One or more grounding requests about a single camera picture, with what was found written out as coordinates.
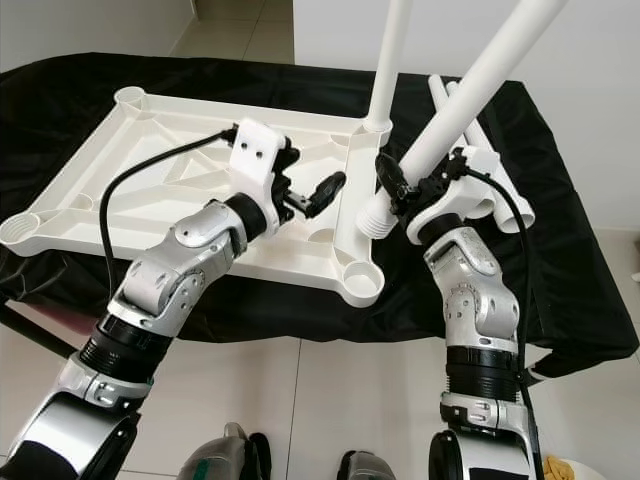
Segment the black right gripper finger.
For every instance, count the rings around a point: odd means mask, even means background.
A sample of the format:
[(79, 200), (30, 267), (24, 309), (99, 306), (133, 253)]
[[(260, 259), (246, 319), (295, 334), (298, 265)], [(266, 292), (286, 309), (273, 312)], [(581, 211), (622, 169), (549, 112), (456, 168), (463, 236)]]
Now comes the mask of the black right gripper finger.
[(375, 159), (378, 184), (390, 201), (404, 201), (411, 196), (410, 183), (404, 179), (401, 166), (393, 156), (379, 152)]

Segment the black tablecloth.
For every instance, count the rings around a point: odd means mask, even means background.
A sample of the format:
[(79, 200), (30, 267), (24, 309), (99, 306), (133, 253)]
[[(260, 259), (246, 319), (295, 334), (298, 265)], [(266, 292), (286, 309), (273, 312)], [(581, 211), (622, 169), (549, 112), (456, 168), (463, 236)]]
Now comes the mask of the black tablecloth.
[[(223, 102), (362, 116), (369, 109), (370, 70), (270, 64), (216, 58), (145, 58), (79, 52), (33, 61), (0, 76), (0, 214), (26, 210), (109, 111), (119, 88)], [(538, 316), (535, 346), (559, 357), (562, 376), (630, 358), (640, 338), (596, 241), (556, 140), (524, 83), (504, 83), (485, 106), (483, 128), (498, 147), (517, 191), (536, 220), (529, 230), (535, 262), (492, 224), (477, 233), (500, 260), (513, 292), (532, 283)], [(338, 294), (264, 280), (224, 276), (207, 289), (180, 338), (234, 343), (276, 337), (401, 342), (440, 337), (442, 297), (422, 250), (401, 233), (372, 247), (390, 291), (356, 308)], [(108, 292), (97, 255), (46, 251), (1, 255), (0, 289), (9, 300), (95, 321)]]

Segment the pink cloth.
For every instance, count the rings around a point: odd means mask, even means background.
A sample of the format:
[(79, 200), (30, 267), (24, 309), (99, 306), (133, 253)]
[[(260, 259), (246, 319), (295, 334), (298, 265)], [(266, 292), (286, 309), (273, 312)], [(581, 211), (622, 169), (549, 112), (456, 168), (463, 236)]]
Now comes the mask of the pink cloth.
[(63, 338), (64, 340), (81, 337), (81, 334), (76, 332), (76, 330), (59, 323), (56, 317), (46, 315), (45, 312), (40, 310), (40, 308), (26, 305), (26, 303), (14, 302), (10, 302), (9, 306), (13, 307), (20, 315), (27, 317), (28, 320), (32, 321), (32, 323), (40, 325), (42, 329), (46, 330), (46, 332), (58, 335), (58, 337)]

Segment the grey robot left foot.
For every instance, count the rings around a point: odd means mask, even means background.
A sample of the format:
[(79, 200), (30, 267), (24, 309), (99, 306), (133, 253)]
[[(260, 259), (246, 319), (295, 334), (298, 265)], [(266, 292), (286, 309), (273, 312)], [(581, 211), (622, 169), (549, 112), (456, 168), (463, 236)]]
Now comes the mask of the grey robot left foot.
[(268, 438), (227, 422), (223, 435), (198, 447), (175, 480), (270, 480), (271, 468)]

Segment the yellow cloth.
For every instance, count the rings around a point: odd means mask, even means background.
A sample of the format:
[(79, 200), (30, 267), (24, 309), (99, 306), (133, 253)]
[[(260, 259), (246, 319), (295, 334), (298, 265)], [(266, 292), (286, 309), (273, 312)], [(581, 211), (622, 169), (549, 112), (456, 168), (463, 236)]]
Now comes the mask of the yellow cloth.
[(543, 474), (544, 480), (576, 480), (570, 463), (554, 456), (543, 458)]

